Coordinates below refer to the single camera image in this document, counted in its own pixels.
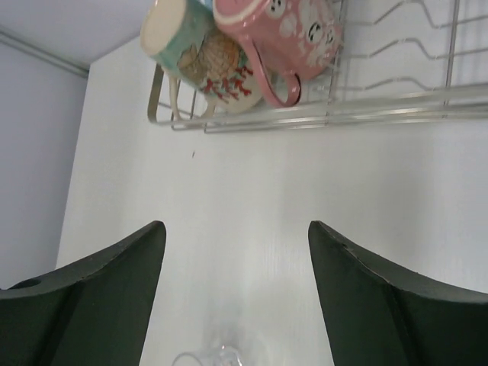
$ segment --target pink mug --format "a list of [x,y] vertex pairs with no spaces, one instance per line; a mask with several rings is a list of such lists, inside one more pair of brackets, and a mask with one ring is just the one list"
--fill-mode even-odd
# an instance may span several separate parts
[[[328,0],[213,0],[213,16],[240,43],[266,101],[276,107],[295,105],[300,81],[319,75],[341,44]],[[275,94],[266,67],[287,83],[286,101]]]

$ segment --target wire rack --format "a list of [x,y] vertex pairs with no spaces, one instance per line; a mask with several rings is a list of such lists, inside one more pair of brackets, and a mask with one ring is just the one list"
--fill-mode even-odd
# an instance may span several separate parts
[[[488,119],[488,1],[334,0],[344,46],[333,66],[302,85],[300,103],[200,118],[205,100],[178,85],[175,120],[156,66],[149,121],[205,133]],[[277,80],[278,94],[286,88]]]

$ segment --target dish rack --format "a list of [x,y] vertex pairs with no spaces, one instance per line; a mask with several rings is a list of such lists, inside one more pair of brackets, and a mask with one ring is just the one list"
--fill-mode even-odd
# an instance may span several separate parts
[[[488,1],[334,0],[344,27],[333,65],[302,85],[300,103],[261,102],[243,114],[199,118],[204,97],[178,85],[175,120],[156,66],[149,121],[205,133],[488,119]],[[278,94],[286,88],[277,80]]]

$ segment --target cup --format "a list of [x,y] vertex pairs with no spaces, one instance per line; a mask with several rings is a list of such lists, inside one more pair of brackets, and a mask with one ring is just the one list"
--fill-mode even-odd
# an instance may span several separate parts
[[238,351],[232,347],[183,352],[176,356],[172,366],[245,366]]
[[178,79],[204,94],[208,106],[202,117],[214,115],[216,106],[240,113],[262,98],[246,54],[198,0],[158,0],[146,16],[140,42],[169,77],[170,103],[179,120]]
[[[323,72],[341,44],[328,0],[213,0],[213,16],[245,50],[266,101],[277,107],[295,105],[300,83]],[[266,66],[285,80],[286,101],[275,94]]]

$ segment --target mug handle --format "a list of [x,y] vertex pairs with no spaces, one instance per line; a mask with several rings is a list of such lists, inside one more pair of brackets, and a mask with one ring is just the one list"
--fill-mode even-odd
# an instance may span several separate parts
[[[169,72],[166,75],[169,77],[169,100],[172,112],[177,120],[183,120],[178,109],[178,79]],[[207,110],[201,115],[201,118],[210,118],[215,114],[217,101],[209,100],[209,98],[205,98],[205,100],[207,101]]]
[[249,61],[251,62],[252,68],[256,72],[255,77],[261,87],[262,94],[265,99],[275,107],[293,107],[300,100],[301,86],[300,80],[296,74],[289,72],[279,72],[280,76],[285,80],[288,89],[288,98],[286,101],[282,101],[273,90],[271,83],[269,82],[268,75],[263,66],[261,55],[256,48],[254,42],[249,37],[245,35],[239,38],[239,43],[246,52]]

